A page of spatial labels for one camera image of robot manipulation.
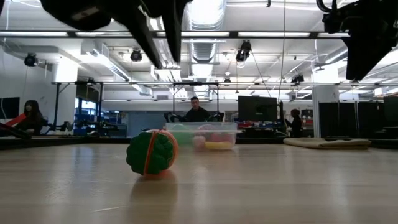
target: woman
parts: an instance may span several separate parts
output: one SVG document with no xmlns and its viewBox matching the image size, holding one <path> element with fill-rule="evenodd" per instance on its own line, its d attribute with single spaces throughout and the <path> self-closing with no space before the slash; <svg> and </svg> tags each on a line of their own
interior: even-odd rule
<svg viewBox="0 0 398 224">
<path fill-rule="evenodd" d="M 43 128 L 43 115 L 40 112 L 38 102 L 35 100 L 26 101 L 24 114 L 26 118 L 17 124 L 16 128 L 39 135 Z"/>
<path fill-rule="evenodd" d="M 301 130 L 301 118 L 300 111 L 298 109 L 292 109 L 290 115 L 293 117 L 293 122 L 289 122 L 285 119 L 287 126 L 292 128 L 292 133 L 290 137 L 292 138 L 301 138 L 302 130 Z"/>
</svg>

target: person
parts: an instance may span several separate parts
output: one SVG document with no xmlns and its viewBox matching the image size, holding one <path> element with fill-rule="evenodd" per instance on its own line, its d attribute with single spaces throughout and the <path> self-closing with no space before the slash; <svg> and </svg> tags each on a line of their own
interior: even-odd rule
<svg viewBox="0 0 398 224">
<path fill-rule="evenodd" d="M 205 122 L 210 117 L 209 112 L 199 106 L 199 99 L 197 97 L 191 98 L 192 109 L 185 115 L 188 122 Z"/>
<path fill-rule="evenodd" d="M 290 115 L 293 117 L 293 122 L 289 122 L 285 119 L 287 126 L 292 128 L 292 132 L 290 137 L 293 138 L 301 138 L 302 130 L 301 130 L 301 118 L 300 118 L 300 111 L 298 109 L 292 109 Z"/>
<path fill-rule="evenodd" d="M 25 119 L 18 123 L 15 128 L 21 129 L 34 135 L 39 135 L 43 128 L 43 115 L 40 112 L 39 104 L 35 100 L 28 100 L 24 107 Z"/>
</svg>

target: computer monitor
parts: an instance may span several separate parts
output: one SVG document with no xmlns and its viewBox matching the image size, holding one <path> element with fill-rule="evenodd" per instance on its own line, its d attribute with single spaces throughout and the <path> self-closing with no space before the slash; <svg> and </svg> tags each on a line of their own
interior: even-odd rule
<svg viewBox="0 0 398 224">
<path fill-rule="evenodd" d="M 260 96 L 238 96 L 240 121 L 277 121 L 277 98 Z"/>
<path fill-rule="evenodd" d="M 384 116 L 386 117 L 387 124 L 398 124 L 398 97 L 384 97 Z"/>
<path fill-rule="evenodd" d="M 19 97 L 0 98 L 0 119 L 14 119 L 19 116 Z"/>
</svg>

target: green ball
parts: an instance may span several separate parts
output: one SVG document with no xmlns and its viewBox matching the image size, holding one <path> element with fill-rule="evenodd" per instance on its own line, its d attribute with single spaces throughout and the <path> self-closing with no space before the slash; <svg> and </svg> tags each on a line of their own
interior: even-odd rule
<svg viewBox="0 0 398 224">
<path fill-rule="evenodd" d="M 177 140 L 179 146 L 186 146 L 192 143 L 192 138 L 194 137 L 194 134 L 188 131 L 189 129 L 183 124 L 176 124 L 170 130 L 170 132 L 175 137 L 175 140 Z"/>
<path fill-rule="evenodd" d="M 126 162 L 131 166 L 131 170 L 144 175 L 145 162 L 147 159 L 148 147 L 154 133 L 143 132 L 131 139 L 127 148 Z M 169 162 L 173 158 L 173 144 L 168 137 L 157 134 L 154 141 L 147 174 L 159 174 L 169 168 Z"/>
</svg>

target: clear plastic bin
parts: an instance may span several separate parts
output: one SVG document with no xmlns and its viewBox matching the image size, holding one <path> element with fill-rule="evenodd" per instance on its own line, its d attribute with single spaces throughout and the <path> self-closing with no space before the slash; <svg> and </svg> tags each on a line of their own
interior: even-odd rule
<svg viewBox="0 0 398 224">
<path fill-rule="evenodd" d="M 236 123 L 222 122 L 167 123 L 166 130 L 172 133 L 179 146 L 212 150 L 232 149 L 239 132 Z"/>
</svg>

